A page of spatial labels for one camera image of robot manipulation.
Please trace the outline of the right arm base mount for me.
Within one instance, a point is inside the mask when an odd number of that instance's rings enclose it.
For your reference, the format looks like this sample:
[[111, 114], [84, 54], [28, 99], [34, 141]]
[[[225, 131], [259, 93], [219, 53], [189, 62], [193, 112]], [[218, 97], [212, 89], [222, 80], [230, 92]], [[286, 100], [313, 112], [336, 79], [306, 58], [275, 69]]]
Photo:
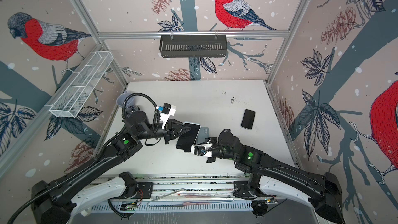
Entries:
[[254, 200], [257, 198], [275, 198], [274, 195], [266, 195], [259, 189], [251, 188], [247, 181], [236, 180], [233, 182], [234, 192], [233, 196], [244, 200]]

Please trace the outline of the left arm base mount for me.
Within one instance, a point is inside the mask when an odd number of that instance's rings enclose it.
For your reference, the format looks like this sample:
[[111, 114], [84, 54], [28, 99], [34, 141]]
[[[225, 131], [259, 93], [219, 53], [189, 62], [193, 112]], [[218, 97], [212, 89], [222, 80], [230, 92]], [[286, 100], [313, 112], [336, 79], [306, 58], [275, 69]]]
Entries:
[[127, 188], [125, 192], [112, 200], [127, 200], [127, 199], [151, 199], [154, 183], [152, 182], [138, 182], [135, 186]]

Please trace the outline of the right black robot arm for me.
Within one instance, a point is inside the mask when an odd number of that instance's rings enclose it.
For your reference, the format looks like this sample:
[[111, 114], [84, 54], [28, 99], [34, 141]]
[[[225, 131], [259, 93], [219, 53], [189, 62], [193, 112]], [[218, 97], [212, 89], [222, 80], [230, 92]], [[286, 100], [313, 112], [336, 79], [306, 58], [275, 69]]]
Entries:
[[266, 197], [281, 197], [310, 207], [329, 222], [345, 222], [342, 188], [336, 175], [330, 172], [320, 175], [290, 166], [243, 145], [229, 129], [224, 129], [218, 138], [210, 137], [206, 143], [193, 145], [191, 153], [206, 157], [207, 163], [216, 159], [232, 160], [236, 169], [249, 176], [248, 181], [234, 182], [233, 196], [252, 201], [255, 208]]

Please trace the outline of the light blue phone case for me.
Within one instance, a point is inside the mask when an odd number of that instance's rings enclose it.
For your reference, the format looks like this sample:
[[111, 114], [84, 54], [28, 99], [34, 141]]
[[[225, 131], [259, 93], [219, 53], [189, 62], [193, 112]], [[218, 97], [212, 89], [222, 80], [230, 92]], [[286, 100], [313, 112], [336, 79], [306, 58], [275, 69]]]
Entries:
[[197, 135], [196, 144], [206, 144], [209, 138], [208, 127], [201, 127]]

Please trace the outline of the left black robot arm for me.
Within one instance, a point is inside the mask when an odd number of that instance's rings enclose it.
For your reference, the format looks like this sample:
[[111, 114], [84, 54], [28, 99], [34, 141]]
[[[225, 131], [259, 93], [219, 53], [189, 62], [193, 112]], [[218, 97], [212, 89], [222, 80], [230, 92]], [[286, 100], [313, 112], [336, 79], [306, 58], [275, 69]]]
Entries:
[[[152, 123], [149, 123], [145, 112], [127, 110], [129, 99], [138, 96], [146, 98], [154, 106]], [[121, 110], [124, 123], [121, 131], [105, 142], [99, 152], [79, 168], [50, 183], [42, 180], [34, 185], [31, 199], [12, 214], [8, 223], [14, 223], [30, 207], [38, 224], [66, 224], [73, 211], [79, 207], [73, 198], [106, 171], [136, 154], [144, 146], [142, 140], [164, 139], [167, 144], [191, 130], [172, 118], [176, 112], [174, 105], [164, 103], [163, 106], [158, 106], [151, 97], [143, 93], [129, 94]]]

